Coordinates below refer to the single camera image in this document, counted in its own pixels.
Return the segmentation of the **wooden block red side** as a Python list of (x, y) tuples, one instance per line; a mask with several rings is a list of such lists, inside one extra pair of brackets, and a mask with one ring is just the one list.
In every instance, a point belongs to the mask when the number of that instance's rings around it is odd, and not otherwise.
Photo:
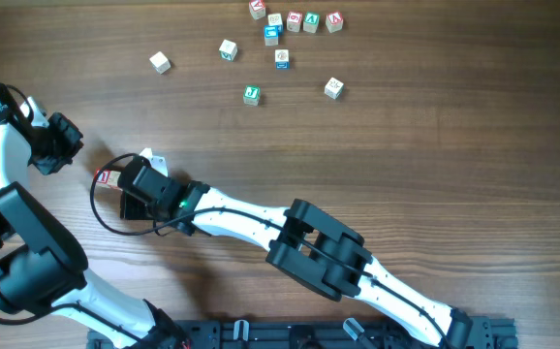
[(111, 188), (109, 178), (110, 178), (110, 170), (104, 170), (104, 171), (97, 170), (94, 177), (96, 181), (96, 186)]

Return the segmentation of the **wooden block circle picture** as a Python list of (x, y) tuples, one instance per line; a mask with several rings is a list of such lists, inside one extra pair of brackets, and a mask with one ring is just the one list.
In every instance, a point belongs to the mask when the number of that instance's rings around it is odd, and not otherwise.
[(257, 106), (261, 99), (261, 89), (257, 85), (246, 85), (243, 92), (245, 105)]

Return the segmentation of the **plain wooden block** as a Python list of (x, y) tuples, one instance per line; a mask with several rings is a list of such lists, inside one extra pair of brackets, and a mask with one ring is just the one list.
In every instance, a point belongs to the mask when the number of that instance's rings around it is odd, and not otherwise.
[(107, 179), (107, 186), (113, 189), (119, 189), (118, 186), (118, 179), (121, 175), (121, 172), (119, 171), (115, 171), (115, 170), (111, 170), (109, 172), (109, 176)]
[(149, 61), (152, 64), (155, 71), (160, 75), (162, 75), (163, 73), (165, 73), (171, 68), (170, 60), (161, 51), (158, 51), (157, 53), (152, 55), (149, 58)]

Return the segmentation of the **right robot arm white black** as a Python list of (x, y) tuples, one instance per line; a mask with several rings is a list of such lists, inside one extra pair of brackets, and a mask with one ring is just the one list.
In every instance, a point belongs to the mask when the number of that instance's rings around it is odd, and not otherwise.
[(172, 179), (141, 156), (122, 170), (117, 185), (154, 220), (188, 235), (201, 231), (259, 246), (269, 264), (297, 283), (332, 301), (363, 301), (419, 342), (441, 348), (468, 342), (473, 322), (465, 312), (393, 276), (360, 234), (306, 201), (289, 207), (249, 204), (199, 181)]

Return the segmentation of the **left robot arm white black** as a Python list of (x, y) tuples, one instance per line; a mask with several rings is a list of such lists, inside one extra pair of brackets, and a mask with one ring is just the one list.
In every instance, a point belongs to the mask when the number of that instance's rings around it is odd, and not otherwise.
[(116, 348), (182, 348), (187, 334), (149, 301), (132, 298), (88, 266), (74, 235), (28, 190), (28, 171), (52, 175), (72, 163), (82, 133), (63, 114), (47, 116), (0, 82), (0, 325), (61, 316)]

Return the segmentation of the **wooden block green side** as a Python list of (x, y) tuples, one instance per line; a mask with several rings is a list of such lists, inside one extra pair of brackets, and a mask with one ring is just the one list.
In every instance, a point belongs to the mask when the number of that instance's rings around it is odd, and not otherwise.
[(220, 56), (227, 61), (234, 61), (238, 53), (237, 44), (230, 40), (224, 40), (219, 47)]

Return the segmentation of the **wooden block blue side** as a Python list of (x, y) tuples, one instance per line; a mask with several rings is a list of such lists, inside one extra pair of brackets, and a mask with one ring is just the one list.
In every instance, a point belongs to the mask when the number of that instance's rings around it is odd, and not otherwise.
[(288, 70), (290, 68), (290, 54), (287, 49), (277, 49), (274, 52), (275, 68)]

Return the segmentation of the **blue top wooden block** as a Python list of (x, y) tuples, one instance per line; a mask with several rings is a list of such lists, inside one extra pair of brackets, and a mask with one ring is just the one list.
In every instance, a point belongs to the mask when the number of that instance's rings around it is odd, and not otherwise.
[(268, 47), (277, 46), (279, 44), (279, 30), (275, 25), (266, 25), (264, 27), (264, 43)]

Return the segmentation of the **wooden block star picture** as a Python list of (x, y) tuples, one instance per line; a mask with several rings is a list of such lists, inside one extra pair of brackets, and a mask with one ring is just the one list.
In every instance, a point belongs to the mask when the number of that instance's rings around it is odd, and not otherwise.
[(336, 100), (344, 90), (344, 83), (336, 78), (330, 78), (325, 85), (325, 94)]

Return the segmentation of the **red letter block top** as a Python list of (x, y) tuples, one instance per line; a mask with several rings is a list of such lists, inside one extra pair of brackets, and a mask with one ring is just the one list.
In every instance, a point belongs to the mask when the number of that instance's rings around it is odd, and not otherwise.
[(249, 0), (248, 8), (254, 20), (258, 20), (266, 16), (266, 4), (264, 0)]

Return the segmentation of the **plain top block on blue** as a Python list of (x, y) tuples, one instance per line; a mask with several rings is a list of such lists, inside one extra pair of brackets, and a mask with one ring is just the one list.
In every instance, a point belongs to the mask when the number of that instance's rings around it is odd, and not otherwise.
[(279, 28), (283, 27), (283, 18), (279, 13), (268, 15), (267, 21), (269, 25), (277, 26)]

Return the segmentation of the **red number nine block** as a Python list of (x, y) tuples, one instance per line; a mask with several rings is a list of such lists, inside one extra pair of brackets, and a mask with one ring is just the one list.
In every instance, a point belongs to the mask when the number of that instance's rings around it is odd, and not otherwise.
[(299, 32), (301, 28), (301, 23), (303, 21), (303, 13), (300, 12), (288, 12), (287, 14), (287, 30), (291, 32)]

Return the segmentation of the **green letter A block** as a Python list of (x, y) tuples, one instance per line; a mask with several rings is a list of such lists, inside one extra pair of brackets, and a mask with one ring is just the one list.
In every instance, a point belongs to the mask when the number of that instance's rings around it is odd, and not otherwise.
[(317, 13), (307, 12), (303, 19), (303, 30), (307, 33), (316, 33), (320, 22), (320, 15)]

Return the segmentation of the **red letter A block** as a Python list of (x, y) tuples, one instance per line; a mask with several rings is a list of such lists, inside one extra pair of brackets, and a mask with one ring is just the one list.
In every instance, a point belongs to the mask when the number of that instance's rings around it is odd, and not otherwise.
[(333, 12), (326, 15), (326, 27), (329, 33), (340, 31), (344, 25), (344, 17), (340, 12)]

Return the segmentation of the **black mounting rail base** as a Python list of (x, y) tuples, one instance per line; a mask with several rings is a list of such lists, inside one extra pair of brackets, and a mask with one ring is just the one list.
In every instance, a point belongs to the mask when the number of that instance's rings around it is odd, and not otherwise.
[[(519, 340), (513, 319), (474, 317), (464, 345), (467, 349), (518, 349)], [(189, 340), (182, 346), (191, 349), (298, 349), (298, 348), (423, 348), (390, 320), (358, 322), (271, 323), (218, 321), (180, 321), (178, 325)]]

